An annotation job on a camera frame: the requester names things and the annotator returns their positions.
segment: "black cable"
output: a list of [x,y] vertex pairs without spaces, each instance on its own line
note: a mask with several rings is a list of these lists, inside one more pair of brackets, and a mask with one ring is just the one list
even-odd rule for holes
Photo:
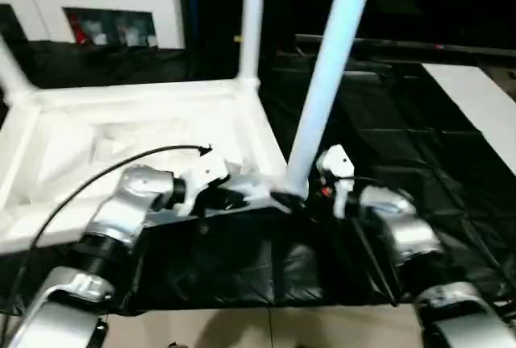
[[[66,205],[72,201],[79,193],[81,193],[84,189],[86,189],[88,186],[90,186],[92,183],[100,179],[101,177],[107,175],[108,173],[113,172],[117,168],[123,167],[126,164],[129,164],[135,160],[141,159],[143,157],[154,155],[155,153],[159,152],[165,152],[165,151],[176,151],[181,149],[194,149],[201,152],[201,155],[206,154],[211,150],[211,148],[205,148],[200,147],[198,145],[170,145],[166,147],[159,147],[155,149],[151,149],[149,151],[141,152],[138,155],[134,155],[132,157],[129,157],[127,159],[124,159],[122,161],[119,161],[116,164],[111,165],[110,167],[106,168],[104,171],[99,172],[97,175],[92,176],[87,181],[85,181],[83,184],[81,184],[75,191],[73,191],[66,199],[64,199],[47,217],[47,220],[45,223],[41,226],[40,230],[36,234],[36,236],[31,240],[31,243],[27,249],[27,252],[22,259],[22,262],[20,263],[20,267],[18,269],[18,272],[16,273],[15,280],[13,282],[13,285],[10,290],[10,295],[7,299],[7,308],[14,307],[16,295],[19,292],[19,289],[21,287],[21,284],[23,282],[23,278],[26,275],[31,256],[34,253],[34,251],[37,249],[37,243],[41,239],[41,236],[43,235],[44,231],[47,229],[48,225],[50,225],[50,222],[54,219],[54,217],[64,208]],[[2,320],[2,334],[0,338],[0,346],[4,346],[6,343],[6,337],[7,337],[7,330],[9,329],[9,323],[10,323],[10,315],[5,315]]]

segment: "robotic arm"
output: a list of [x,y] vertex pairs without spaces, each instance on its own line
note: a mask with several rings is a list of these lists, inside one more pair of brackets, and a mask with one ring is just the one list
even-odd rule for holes
[[[410,199],[375,185],[357,196],[349,177],[354,169],[343,160],[347,159],[342,148],[332,148],[318,161],[323,196],[331,202],[337,220],[351,220],[347,207],[357,208],[357,236],[365,246],[364,254],[373,261],[371,276],[393,302],[404,292],[410,294],[425,346],[516,348],[512,331],[478,291],[461,274],[447,269],[440,241],[417,216]],[[228,177],[223,158],[213,151],[179,178],[147,166],[126,168],[64,266],[53,269],[44,281],[8,347],[102,346],[107,324],[100,315],[121,284],[120,273],[148,214],[172,209],[186,216],[200,192]]]
[[179,178],[148,166],[126,168],[64,266],[48,275],[7,346],[102,346],[107,324],[100,315],[121,284],[120,273],[127,268],[148,214],[173,209],[176,215],[188,215],[201,191],[228,176],[225,161],[215,151]]
[[318,162],[322,187],[333,192],[333,213],[347,220],[346,205],[358,205],[358,235],[369,234],[360,238],[367,243],[365,250],[373,250],[370,257],[375,260],[369,263],[377,270],[373,276],[391,296],[410,295],[425,346],[515,348],[510,328],[462,271],[447,266],[435,232],[418,217],[409,198],[401,191],[369,185],[353,201],[351,178],[343,177],[343,172],[352,174],[352,169],[343,168],[342,148],[337,151],[340,158],[335,158],[335,152],[330,149]]

